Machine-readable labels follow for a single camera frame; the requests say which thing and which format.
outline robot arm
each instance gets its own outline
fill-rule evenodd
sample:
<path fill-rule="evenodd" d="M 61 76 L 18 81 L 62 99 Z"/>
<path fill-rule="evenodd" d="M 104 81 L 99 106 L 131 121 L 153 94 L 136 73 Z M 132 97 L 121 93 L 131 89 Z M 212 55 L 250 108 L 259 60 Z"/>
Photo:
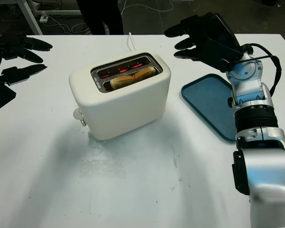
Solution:
<path fill-rule="evenodd" d="M 251 227 L 285 228 L 285 135 L 278 127 L 271 100 L 281 76 L 278 58 L 258 44 L 240 46 L 218 14 L 192 16 L 165 32 L 168 37 L 183 34 L 189 37 L 175 45 L 180 50 L 175 56 L 226 72 L 232 85 L 228 104 L 234 110 L 238 149 L 232 169 L 236 189 L 250 197 Z M 252 46 L 267 56 L 253 57 Z M 261 82 L 259 59 L 265 57 L 270 57 L 277 69 L 270 91 Z"/>
<path fill-rule="evenodd" d="M 30 62 L 42 63 L 43 59 L 30 50 L 49 51 L 52 45 L 35 38 L 26 37 L 20 32 L 3 34 L 0 36 L 0 64 L 2 59 L 23 58 Z M 31 75 L 46 68 L 43 64 L 36 64 L 22 69 L 11 67 L 4 69 L 0 76 L 0 108 L 15 98 L 16 93 L 5 84 L 13 85 L 27 80 Z"/>

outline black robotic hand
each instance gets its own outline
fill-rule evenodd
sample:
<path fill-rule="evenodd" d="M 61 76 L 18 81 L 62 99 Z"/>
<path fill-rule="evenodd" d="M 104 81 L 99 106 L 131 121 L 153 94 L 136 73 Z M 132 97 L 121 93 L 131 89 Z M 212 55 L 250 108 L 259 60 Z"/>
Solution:
<path fill-rule="evenodd" d="M 24 33 L 6 33 L 0 36 L 0 64 L 2 59 L 23 58 L 30 62 L 42 63 L 43 59 L 30 50 L 49 51 L 52 45 L 35 38 L 26 37 Z M 11 67 L 2 71 L 0 76 L 0 108 L 15 98 L 16 93 L 5 84 L 12 85 L 27 80 L 47 68 L 43 64 L 36 64 L 22 69 Z"/>
<path fill-rule="evenodd" d="M 165 31 L 167 37 L 188 34 L 189 37 L 175 45 L 177 58 L 189 58 L 201 61 L 221 72 L 230 71 L 234 62 L 239 61 L 244 53 L 233 32 L 219 16 L 207 13 L 184 19 L 180 24 Z"/>

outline toaster slot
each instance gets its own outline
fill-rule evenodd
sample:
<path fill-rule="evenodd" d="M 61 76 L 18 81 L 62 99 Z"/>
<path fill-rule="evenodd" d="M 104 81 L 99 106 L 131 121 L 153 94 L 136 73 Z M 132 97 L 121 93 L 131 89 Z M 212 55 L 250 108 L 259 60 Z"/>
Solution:
<path fill-rule="evenodd" d="M 90 73 L 98 90 L 102 93 L 108 93 L 113 91 L 110 80 L 120 76 L 133 76 L 148 67 L 153 67 L 156 70 L 154 76 L 162 73 L 162 67 L 149 53 L 141 53 L 104 64 L 92 69 Z"/>

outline black cable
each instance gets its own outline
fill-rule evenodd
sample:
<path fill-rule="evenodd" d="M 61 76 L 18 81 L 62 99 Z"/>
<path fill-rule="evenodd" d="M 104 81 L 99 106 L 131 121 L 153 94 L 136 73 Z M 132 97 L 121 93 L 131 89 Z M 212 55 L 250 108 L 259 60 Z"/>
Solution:
<path fill-rule="evenodd" d="M 250 44 L 251 46 L 254 46 L 254 47 L 258 47 L 259 49 L 263 50 L 266 54 L 268 54 L 272 60 L 272 62 L 274 63 L 275 67 L 276 67 L 276 73 L 275 73 L 275 82 L 274 82 L 274 85 L 271 87 L 270 89 L 270 95 L 272 96 L 275 92 L 275 88 L 276 88 L 276 85 L 278 84 L 278 82 L 280 81 L 281 79 L 281 75 L 282 75 L 282 67 L 281 67 L 281 63 L 280 63 L 280 60 L 277 56 L 273 56 L 270 51 L 268 51 L 265 47 L 263 47 L 262 45 L 260 44 L 255 44 L 255 43 L 252 43 Z"/>
<path fill-rule="evenodd" d="M 250 61 L 253 61 L 253 60 L 258 60 L 258 59 L 263 59 L 263 58 L 275 58 L 276 56 L 272 56 L 272 55 L 269 55 L 269 56 L 261 56 L 261 57 L 256 57 L 256 58 L 250 58 L 250 59 L 245 59 L 245 60 L 240 60 L 240 61 L 236 61 L 234 62 L 234 64 L 238 64 L 238 63 L 244 63 L 244 62 L 250 62 Z"/>

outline table leg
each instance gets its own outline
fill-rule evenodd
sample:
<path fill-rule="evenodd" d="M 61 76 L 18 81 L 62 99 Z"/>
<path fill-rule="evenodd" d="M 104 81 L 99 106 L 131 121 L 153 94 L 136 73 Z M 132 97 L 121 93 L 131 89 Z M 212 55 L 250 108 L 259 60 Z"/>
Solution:
<path fill-rule="evenodd" d="M 34 35 L 43 35 L 26 0 L 16 0 Z"/>

